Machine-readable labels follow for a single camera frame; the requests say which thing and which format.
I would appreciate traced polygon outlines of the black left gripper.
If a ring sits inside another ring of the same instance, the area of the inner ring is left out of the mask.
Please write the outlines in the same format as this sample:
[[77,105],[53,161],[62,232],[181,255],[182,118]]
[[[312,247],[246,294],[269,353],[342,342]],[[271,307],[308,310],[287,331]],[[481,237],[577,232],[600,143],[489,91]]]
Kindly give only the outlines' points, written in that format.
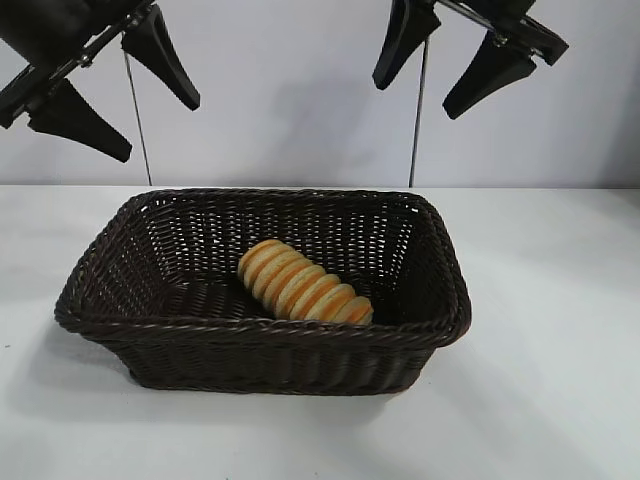
[[1,40],[28,65],[1,91],[1,126],[9,128],[30,103],[58,83],[37,107],[29,108],[29,127],[126,163],[131,143],[64,79],[75,68],[91,65],[125,30],[122,49],[188,109],[197,110],[200,93],[177,55],[157,4],[137,0],[3,1]]

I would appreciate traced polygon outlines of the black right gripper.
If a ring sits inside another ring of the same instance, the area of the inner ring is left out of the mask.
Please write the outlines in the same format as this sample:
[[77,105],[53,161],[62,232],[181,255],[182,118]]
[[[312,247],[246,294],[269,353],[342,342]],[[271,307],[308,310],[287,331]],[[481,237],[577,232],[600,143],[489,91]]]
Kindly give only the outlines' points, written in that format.
[[[372,74],[377,89],[385,90],[414,51],[440,27],[434,4],[392,1],[385,39]],[[553,66],[569,48],[559,35],[528,16],[534,1],[441,0],[440,4],[489,31],[443,102],[450,119],[459,118],[497,90],[531,75],[536,69],[532,55]]]

